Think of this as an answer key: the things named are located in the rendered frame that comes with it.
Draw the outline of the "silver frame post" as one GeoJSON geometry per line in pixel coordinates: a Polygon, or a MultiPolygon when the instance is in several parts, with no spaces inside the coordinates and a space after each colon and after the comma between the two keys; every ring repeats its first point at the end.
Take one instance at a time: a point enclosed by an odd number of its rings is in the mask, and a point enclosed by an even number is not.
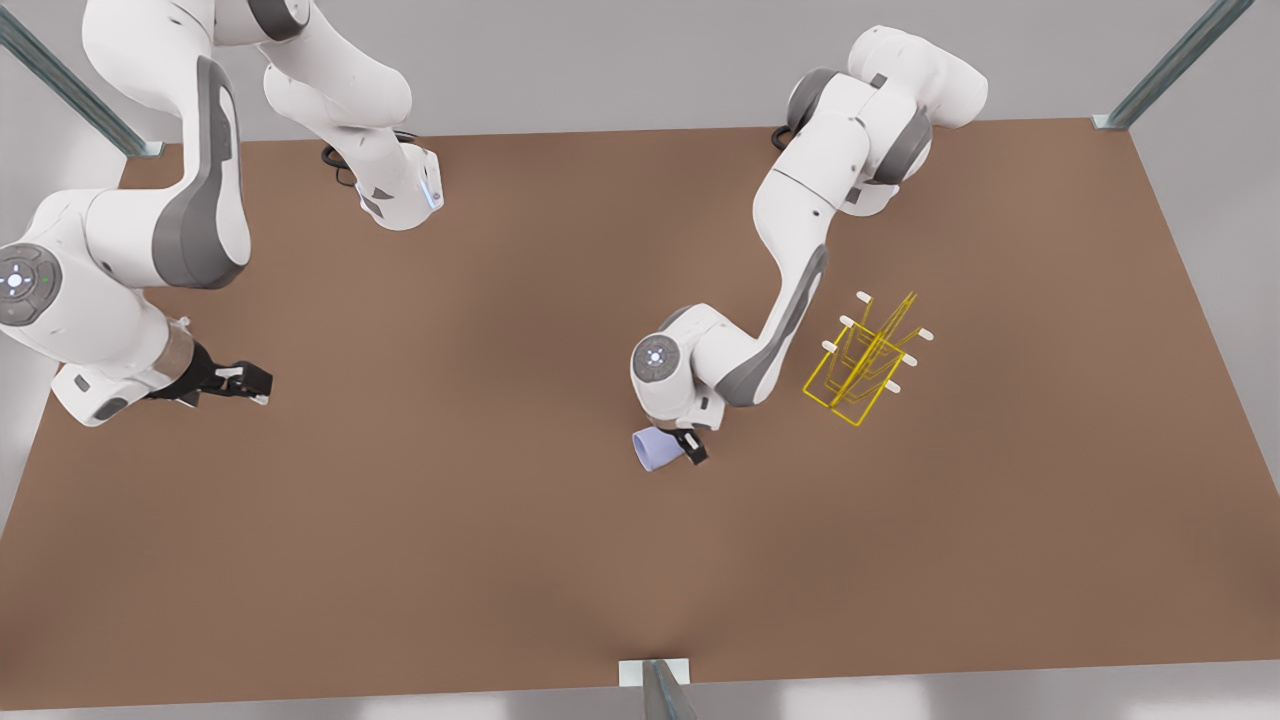
{"type": "Polygon", "coordinates": [[[690,682],[689,659],[618,661],[618,685],[643,689],[644,720],[699,720],[684,689],[690,682]]]}
{"type": "Polygon", "coordinates": [[[1215,0],[1111,111],[1091,118],[1093,128],[1130,129],[1253,4],[1215,0]]]}
{"type": "Polygon", "coordinates": [[[157,158],[163,142],[141,138],[95,91],[10,10],[0,4],[0,46],[96,129],[125,158],[157,158]]]}

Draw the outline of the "pale lavender cup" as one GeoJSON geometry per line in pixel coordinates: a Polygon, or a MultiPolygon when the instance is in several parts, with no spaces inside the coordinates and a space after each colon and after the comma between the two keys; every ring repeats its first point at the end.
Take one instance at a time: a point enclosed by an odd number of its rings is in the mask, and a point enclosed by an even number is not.
{"type": "Polygon", "coordinates": [[[678,457],[685,451],[675,436],[655,427],[646,427],[631,436],[634,451],[645,471],[658,470],[678,457]]]}

